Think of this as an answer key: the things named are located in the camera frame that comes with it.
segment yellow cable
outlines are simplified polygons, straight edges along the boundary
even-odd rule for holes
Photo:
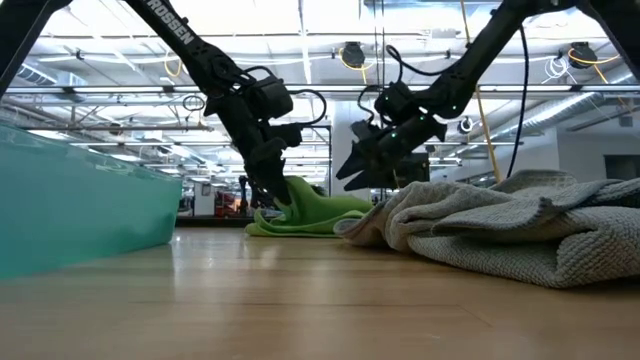
[[[364,70],[369,70],[375,64],[375,63],[371,63],[367,67],[359,67],[359,68],[354,68],[353,66],[349,66],[346,62],[344,62],[344,60],[342,60],[342,50],[343,50],[342,48],[338,50],[338,57],[340,58],[342,65],[346,66],[348,69],[356,70],[356,71],[364,71]]]
[[[577,62],[579,62],[579,63],[588,64],[588,65],[602,65],[602,64],[606,64],[606,63],[608,63],[608,62],[612,62],[613,60],[615,60],[615,59],[617,59],[617,58],[619,58],[619,57],[620,57],[620,55],[616,55],[616,56],[614,56],[614,57],[612,57],[612,58],[608,58],[607,60],[600,60],[600,61],[588,61],[588,60],[582,60],[582,59],[579,59],[579,58],[577,58],[577,57],[573,56],[573,52],[574,52],[574,51],[575,51],[575,49],[571,49],[571,50],[569,50],[569,53],[567,53],[567,55],[569,55],[569,58],[570,58],[571,60],[577,61]]]
[[[462,8],[462,20],[464,21],[464,30],[467,34],[467,43],[471,43],[471,34],[469,33],[469,24],[467,22],[467,10],[464,4],[464,0],[460,0],[460,7]],[[493,166],[493,174],[496,177],[496,182],[502,181],[500,175],[500,168],[498,167],[498,161],[496,160],[496,154],[493,151],[493,145],[491,144],[491,131],[489,124],[487,123],[487,117],[484,114],[484,108],[482,107],[482,97],[480,96],[480,87],[476,85],[476,99],[478,99],[478,111],[480,112],[480,120],[482,121],[482,130],[484,131],[484,138],[487,141],[487,148],[489,149],[489,158],[491,159],[491,166]]]
[[[598,67],[598,65],[593,65],[593,68],[596,69],[596,72],[598,73],[598,75],[600,75],[600,79],[602,79],[602,81],[605,84],[608,84],[609,80],[607,80],[607,77],[604,76],[604,74],[602,73],[602,70],[600,70],[600,67]],[[629,111],[629,114],[633,114],[633,109],[631,109],[631,107],[626,102],[624,102],[624,100],[622,100],[620,96],[618,96],[618,101],[620,102],[620,104],[622,104],[622,106],[627,108],[627,111]]]
[[[604,76],[604,74],[602,73],[602,70],[600,70],[598,65],[594,65],[593,67],[594,69],[596,69],[596,72],[598,73],[598,75],[600,75],[600,79],[602,79],[602,81],[604,81],[605,84],[608,84],[609,80],[607,80],[607,78]]]
[[[178,61],[178,71],[175,73],[172,73],[171,70],[169,70],[169,64],[167,61],[168,58],[169,58],[169,52],[167,51],[166,55],[164,56],[164,70],[167,72],[167,75],[171,77],[180,76],[180,73],[182,72],[182,59]]]

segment cable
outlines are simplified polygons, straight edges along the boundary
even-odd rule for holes
[[[398,76],[398,81],[402,80],[402,68],[406,67],[407,69],[413,71],[416,74],[422,75],[422,76],[438,76],[441,75],[442,73],[444,73],[445,71],[449,70],[451,68],[451,66],[448,66],[442,70],[439,71],[434,71],[434,72],[429,72],[429,71],[422,71],[419,70],[415,67],[413,67],[412,65],[409,65],[406,61],[402,60],[402,56],[400,56],[400,53],[398,52],[398,49],[396,49],[393,45],[387,45],[385,46],[385,49],[387,50],[387,53],[389,54],[389,56],[391,56],[395,61],[397,61],[400,64],[400,74]]]
[[[390,49],[392,49],[393,51],[395,51],[395,55],[391,54]],[[396,49],[395,47],[393,47],[392,45],[387,45],[385,46],[385,50],[389,53],[389,55],[398,62],[398,64],[400,65],[400,69],[398,69],[398,80],[396,80],[396,82],[400,82],[402,81],[402,75],[404,72],[404,64],[406,64],[405,62],[402,61],[402,57],[400,56],[400,53],[398,52],[398,49]]]
[[[464,29],[467,34],[467,43],[471,43],[471,35],[469,32],[469,23],[467,22],[467,10],[464,4],[464,0],[460,0],[460,8],[462,9],[462,20],[464,21]],[[482,131],[484,132],[484,139],[487,142],[487,150],[489,151],[489,158],[491,159],[491,166],[493,167],[493,174],[496,177],[496,181],[502,181],[502,175],[500,174],[500,167],[498,166],[498,160],[496,154],[493,151],[491,145],[491,129],[487,123],[487,117],[484,113],[484,107],[482,106],[482,95],[480,94],[480,87],[476,84],[476,99],[478,99],[478,111],[480,112],[480,120],[482,121]]]
[[[369,114],[369,117],[367,118],[368,123],[371,123],[376,115],[373,111],[371,111],[371,109],[367,109],[366,107],[362,106],[362,97],[367,91],[378,88],[378,85],[367,85],[364,87],[364,89],[362,89],[362,91],[360,91],[360,95],[358,95],[358,107],[360,108],[360,110]]]
[[[384,49],[384,47],[387,45],[387,40],[386,40],[386,34],[385,34],[385,29],[384,29],[384,0],[382,0],[382,48]],[[386,80],[386,76],[387,76],[387,62],[385,61],[385,52],[382,52],[382,89],[384,90],[384,87],[386,86],[387,80]]]
[[[380,84],[380,61],[378,55],[378,22],[377,22],[377,11],[376,11],[376,1],[373,2],[373,41],[374,41],[374,51],[376,52],[376,77],[378,80],[378,84]]]
[[[529,46],[527,45],[527,36],[524,32],[524,27],[520,25],[520,36],[522,37],[522,51],[524,52],[524,83],[522,84],[522,104],[520,104],[520,121],[518,122],[518,131],[516,133],[516,141],[513,145],[513,155],[511,155],[511,164],[509,165],[509,172],[507,178],[511,177],[513,173],[513,167],[516,163],[516,157],[518,156],[518,145],[520,145],[520,136],[522,135],[522,124],[524,123],[524,112],[526,110],[527,102],[527,87],[529,86]]]
[[[600,76],[600,79],[602,79],[602,81],[605,84],[609,83],[609,80],[607,80],[607,77],[604,76],[604,74],[602,73],[602,70],[600,70],[600,67],[598,65],[593,65],[593,68],[596,69],[596,72],[598,73],[598,75]],[[618,101],[620,102],[620,104],[622,104],[622,106],[624,106],[625,108],[627,108],[627,110],[629,111],[629,114],[633,114],[633,109],[631,109],[631,107],[629,105],[627,105],[626,102],[624,102],[624,100],[622,100],[622,98],[620,96],[618,96]]]
[[[324,98],[324,96],[322,96],[322,94],[320,94],[319,92],[317,92],[315,90],[311,90],[311,89],[302,89],[302,90],[292,91],[291,92],[292,95],[298,95],[298,94],[303,94],[303,93],[313,94],[313,95],[317,96],[318,99],[320,99],[320,101],[322,101],[322,106],[323,106],[322,114],[320,114],[320,116],[315,120],[311,120],[311,121],[307,121],[307,122],[299,122],[299,123],[296,123],[296,124],[302,125],[302,126],[309,126],[309,125],[317,124],[320,121],[322,121],[322,119],[324,119],[325,115],[327,115],[327,100]]]
[[[549,59],[545,64],[544,72],[549,78],[543,81],[542,84],[546,84],[553,79],[559,79],[567,74],[569,72],[569,62],[564,58]]]
[[[569,55],[569,58],[571,60],[577,61],[579,63],[587,64],[587,65],[602,65],[602,64],[606,64],[606,63],[612,62],[613,60],[615,60],[615,59],[620,57],[620,55],[616,55],[616,56],[608,58],[606,60],[588,61],[588,60],[583,60],[583,59],[580,59],[580,58],[577,58],[577,57],[573,56],[573,52],[574,51],[575,51],[575,49],[573,49],[573,48],[571,48],[571,50],[569,50],[569,52],[567,53],[567,55]]]
[[[250,68],[246,68],[244,69],[245,72],[252,72],[252,71],[256,71],[256,70],[263,70],[266,71],[269,75],[275,77],[275,74],[273,73],[273,71],[271,71],[271,69],[269,69],[266,66],[262,66],[262,65],[258,65],[258,66],[252,66]]]
[[[167,51],[166,54],[164,55],[164,70],[167,72],[167,75],[171,76],[171,77],[178,77],[180,76],[180,73],[182,73],[182,59],[178,58],[178,71],[176,71],[175,73],[171,72],[171,70],[169,70],[169,52]]]

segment fluorescent light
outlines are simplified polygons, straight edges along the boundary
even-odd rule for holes
[[[480,91],[517,92],[523,91],[522,85],[482,85]],[[529,85],[527,91],[564,92],[571,90],[571,85]]]
[[[95,143],[70,143],[73,146],[118,146],[120,144],[118,143],[100,143],[100,142],[95,142]]]
[[[176,86],[173,88],[175,92],[200,92],[200,88],[197,86]]]
[[[640,85],[585,85],[582,91],[640,91]]]
[[[284,159],[287,160],[309,160],[309,161],[329,161],[331,158],[329,157],[304,157],[304,156],[283,156]]]
[[[116,87],[74,87],[73,90],[79,94],[95,94],[95,93],[153,93],[163,92],[161,86],[116,86]]]
[[[111,155],[111,157],[114,157],[116,159],[123,160],[123,161],[140,161],[140,160],[142,160],[137,156],[124,155],[124,154],[115,154],[115,155]]]
[[[324,141],[303,141],[302,143],[300,143],[300,145],[307,145],[307,146],[318,146],[318,145],[327,145],[328,144]]]
[[[431,164],[429,167],[460,167],[458,164]]]
[[[196,181],[196,182],[208,182],[208,181],[211,181],[210,177],[202,177],[202,176],[191,176],[191,177],[189,177],[189,179],[191,179],[191,181]]]
[[[5,94],[62,94],[64,90],[59,87],[47,88],[43,86],[10,87]]]
[[[29,132],[34,134],[34,135],[46,137],[47,139],[54,139],[54,140],[68,140],[69,139],[69,137],[67,135],[61,134],[61,133],[56,132],[56,131],[29,130]]]
[[[173,143],[167,142],[127,142],[124,143],[126,146],[170,146]]]
[[[446,157],[446,158],[429,158],[429,161],[460,161],[462,159],[456,157]]]
[[[229,141],[211,141],[211,142],[203,142],[203,141],[179,141],[180,145],[184,146],[229,146],[231,142]]]
[[[479,146],[487,146],[486,142],[470,142],[470,143],[466,143],[466,142],[452,142],[452,141],[445,141],[445,142],[438,142],[438,141],[427,141],[426,143],[424,143],[423,145],[439,145],[439,146],[461,146],[461,145],[479,145]],[[513,142],[492,142],[491,145],[493,146],[513,146],[515,145],[515,143]]]

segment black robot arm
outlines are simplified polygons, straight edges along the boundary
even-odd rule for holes
[[[218,115],[244,159],[247,175],[289,204],[281,156],[285,148],[300,144],[301,129],[271,127],[268,123],[293,109],[293,100],[282,80],[270,72],[266,78],[256,80],[222,50],[196,35],[167,0],[126,2],[180,57],[207,96],[205,116]]]
[[[426,90],[412,92],[402,81],[390,83],[375,101],[376,111],[392,126],[384,129],[354,124],[360,139],[337,173],[339,179],[361,172],[347,187],[367,187],[371,179],[392,171],[394,166],[429,138],[444,141],[446,125],[436,117],[460,116],[471,100],[482,74],[529,16],[577,6],[596,19],[636,77],[640,73],[640,42],[632,38],[640,21],[635,0],[504,0],[487,26],[469,44],[465,54],[444,70]]]

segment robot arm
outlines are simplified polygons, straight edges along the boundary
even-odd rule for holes
[[[125,1],[180,57],[207,96],[205,116],[219,116],[244,159],[247,174],[281,202],[290,204],[281,156],[282,150],[302,141],[301,125],[268,123],[293,109],[293,100],[282,80],[267,68],[253,68],[267,71],[269,75],[261,80],[239,68],[222,50],[195,34],[168,0]],[[71,0],[3,1],[0,22],[15,28],[5,28],[0,43],[0,96],[49,17],[70,3]]]
[[[462,114],[480,77],[522,22],[529,16],[572,6],[600,23],[632,72],[640,78],[640,42],[631,35],[640,20],[637,1],[504,0],[462,58],[444,70],[428,89],[411,92],[406,84],[398,81],[381,93],[375,109],[381,116],[390,118],[392,126],[385,129],[359,123],[352,126],[360,141],[353,145],[337,177],[343,179],[361,173],[345,188],[367,187],[372,179],[392,171],[402,158],[433,136],[444,141],[447,127],[435,118],[451,119]]]

